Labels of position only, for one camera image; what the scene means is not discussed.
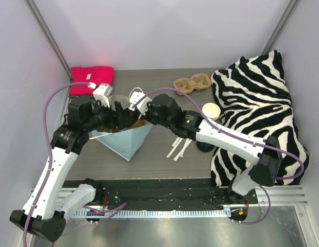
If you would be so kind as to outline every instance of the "white wall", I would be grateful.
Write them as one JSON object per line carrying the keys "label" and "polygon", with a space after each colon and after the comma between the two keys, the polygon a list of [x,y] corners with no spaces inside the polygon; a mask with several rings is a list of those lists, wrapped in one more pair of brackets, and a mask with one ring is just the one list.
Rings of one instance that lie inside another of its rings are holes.
{"label": "white wall", "polygon": [[[21,209],[44,168],[42,110],[68,78],[22,0],[0,0],[0,247],[17,246],[22,231],[9,221]],[[64,94],[51,104],[56,128]]]}
{"label": "white wall", "polygon": [[319,232],[319,0],[300,1],[274,48],[282,52],[300,139],[310,152],[301,184]]}
{"label": "white wall", "polygon": [[260,54],[289,0],[36,0],[69,66],[223,67]]}

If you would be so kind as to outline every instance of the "gray tabletop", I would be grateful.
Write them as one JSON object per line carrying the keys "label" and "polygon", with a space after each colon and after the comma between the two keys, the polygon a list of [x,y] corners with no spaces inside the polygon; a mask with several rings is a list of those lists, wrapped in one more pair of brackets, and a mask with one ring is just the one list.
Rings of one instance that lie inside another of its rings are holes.
{"label": "gray tabletop", "polygon": [[[136,86],[141,87],[145,93],[159,87],[172,87],[176,79],[190,78],[198,73],[210,76],[215,70],[215,68],[121,70],[115,72],[112,94],[128,96]],[[174,97],[182,109],[195,109],[183,96],[174,92],[165,93]],[[200,106],[213,102],[211,88],[193,91],[190,96]],[[173,158],[183,147],[184,142],[170,158],[166,158],[176,137],[162,126],[153,126],[143,145],[129,162],[99,141],[89,140],[70,169],[67,180],[208,178],[212,152],[201,152],[195,142],[190,143],[183,158],[179,158],[178,161],[173,161]]]}

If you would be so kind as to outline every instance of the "reflective metal surface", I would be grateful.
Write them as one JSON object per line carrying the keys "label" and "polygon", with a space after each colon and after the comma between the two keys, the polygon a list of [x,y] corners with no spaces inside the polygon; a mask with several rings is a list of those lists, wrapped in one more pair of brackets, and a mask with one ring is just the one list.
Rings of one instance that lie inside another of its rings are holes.
{"label": "reflective metal surface", "polygon": [[[247,221],[261,218],[266,210],[251,207]],[[227,218],[127,219],[81,226],[83,223],[85,220],[69,223],[64,232],[71,233],[62,236],[55,247],[307,246],[293,206],[272,207],[269,217],[256,225],[238,225]],[[31,246],[50,245],[34,238]]]}

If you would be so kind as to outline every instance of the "white paper cup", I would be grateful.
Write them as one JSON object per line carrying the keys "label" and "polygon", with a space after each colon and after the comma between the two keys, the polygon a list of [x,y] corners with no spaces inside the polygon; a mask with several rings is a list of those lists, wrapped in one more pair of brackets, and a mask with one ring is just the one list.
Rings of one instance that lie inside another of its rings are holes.
{"label": "white paper cup", "polygon": [[217,104],[206,103],[205,105],[203,105],[202,112],[204,113],[206,117],[215,121],[219,118],[221,110]]}

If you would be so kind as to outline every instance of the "zebra print fabric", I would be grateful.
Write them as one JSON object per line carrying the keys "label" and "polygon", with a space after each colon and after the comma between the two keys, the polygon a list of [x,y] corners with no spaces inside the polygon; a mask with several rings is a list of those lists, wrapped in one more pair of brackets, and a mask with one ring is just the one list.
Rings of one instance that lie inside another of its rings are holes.
{"label": "zebra print fabric", "polygon": [[[252,59],[241,57],[228,68],[215,71],[211,81],[214,101],[221,108],[222,125],[264,139],[269,135],[277,137],[281,149],[298,156],[307,168],[309,155],[298,140],[279,52],[275,50]],[[211,161],[213,185],[228,186],[248,166],[239,156],[216,147]],[[278,177],[292,176],[299,169],[297,161],[283,154]],[[299,184],[301,177],[279,180],[276,184]]]}

